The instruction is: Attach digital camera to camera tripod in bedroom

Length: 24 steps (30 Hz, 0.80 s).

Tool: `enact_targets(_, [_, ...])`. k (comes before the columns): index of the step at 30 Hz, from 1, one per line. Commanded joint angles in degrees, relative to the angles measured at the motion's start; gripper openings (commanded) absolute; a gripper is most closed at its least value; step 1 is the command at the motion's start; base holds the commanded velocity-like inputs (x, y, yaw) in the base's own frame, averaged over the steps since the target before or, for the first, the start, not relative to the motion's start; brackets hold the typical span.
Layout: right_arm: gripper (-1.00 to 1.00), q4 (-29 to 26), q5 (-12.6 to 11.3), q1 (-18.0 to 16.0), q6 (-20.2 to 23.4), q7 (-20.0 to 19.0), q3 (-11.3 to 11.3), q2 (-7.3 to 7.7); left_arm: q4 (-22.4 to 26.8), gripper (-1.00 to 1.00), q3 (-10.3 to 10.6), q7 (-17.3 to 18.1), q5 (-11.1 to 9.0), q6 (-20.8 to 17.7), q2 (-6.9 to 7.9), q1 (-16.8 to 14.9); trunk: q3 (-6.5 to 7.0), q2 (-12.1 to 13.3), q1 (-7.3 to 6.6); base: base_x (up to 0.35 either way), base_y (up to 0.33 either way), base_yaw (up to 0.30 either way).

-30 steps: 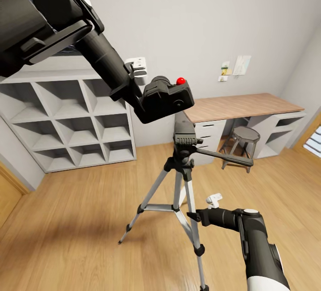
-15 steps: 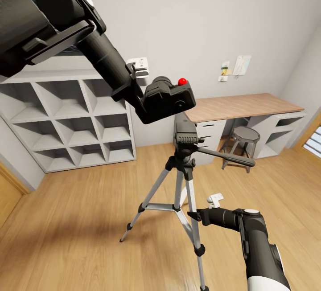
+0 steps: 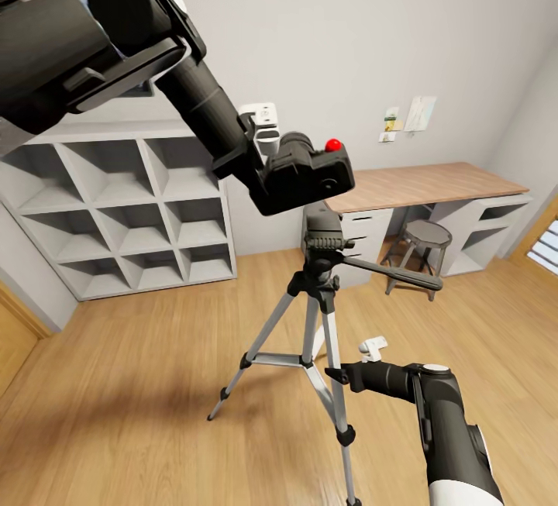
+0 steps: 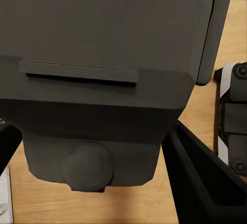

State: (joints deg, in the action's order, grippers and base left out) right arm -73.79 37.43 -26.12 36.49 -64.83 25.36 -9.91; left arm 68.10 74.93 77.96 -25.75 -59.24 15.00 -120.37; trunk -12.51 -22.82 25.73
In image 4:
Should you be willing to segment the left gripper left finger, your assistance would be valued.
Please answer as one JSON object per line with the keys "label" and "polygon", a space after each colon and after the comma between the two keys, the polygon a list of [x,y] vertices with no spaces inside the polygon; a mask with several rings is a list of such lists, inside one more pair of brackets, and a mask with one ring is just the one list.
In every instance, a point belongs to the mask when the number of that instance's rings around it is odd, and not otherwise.
{"label": "left gripper left finger", "polygon": [[9,164],[22,140],[21,131],[0,119],[0,174]]}

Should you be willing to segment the digital camera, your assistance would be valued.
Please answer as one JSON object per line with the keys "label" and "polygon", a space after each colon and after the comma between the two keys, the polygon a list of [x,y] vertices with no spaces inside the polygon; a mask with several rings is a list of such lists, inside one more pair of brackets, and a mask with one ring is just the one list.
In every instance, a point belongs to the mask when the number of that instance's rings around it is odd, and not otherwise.
{"label": "digital camera", "polygon": [[72,191],[153,179],[230,0],[0,0],[0,119],[28,169]]}

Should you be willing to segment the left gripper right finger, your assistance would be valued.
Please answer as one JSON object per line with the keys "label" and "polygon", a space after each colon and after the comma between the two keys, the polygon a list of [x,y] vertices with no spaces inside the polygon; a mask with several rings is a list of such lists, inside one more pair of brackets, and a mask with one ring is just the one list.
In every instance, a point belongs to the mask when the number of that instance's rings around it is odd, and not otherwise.
{"label": "left gripper right finger", "polygon": [[247,224],[247,183],[183,123],[161,146],[179,224]]}

